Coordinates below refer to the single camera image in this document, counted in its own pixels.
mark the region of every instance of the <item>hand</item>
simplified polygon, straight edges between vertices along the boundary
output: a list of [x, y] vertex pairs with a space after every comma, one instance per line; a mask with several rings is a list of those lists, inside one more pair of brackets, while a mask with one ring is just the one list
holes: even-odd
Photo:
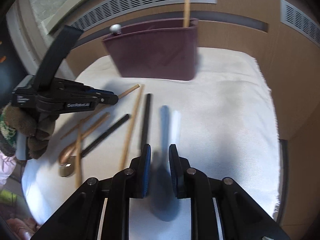
[[47, 150], [49, 139], [53, 133], [55, 121], [59, 115], [50, 115], [45, 119], [37, 122], [32, 116], [25, 112], [22, 108], [11, 106], [8, 104], [1, 116], [7, 129], [1, 126], [1, 133], [6, 139], [7, 143], [14, 148], [15, 152], [15, 138], [14, 136], [8, 136], [8, 134], [13, 134], [14, 131], [19, 131], [23, 135], [28, 137], [28, 148], [29, 154], [32, 158], [38, 159]]

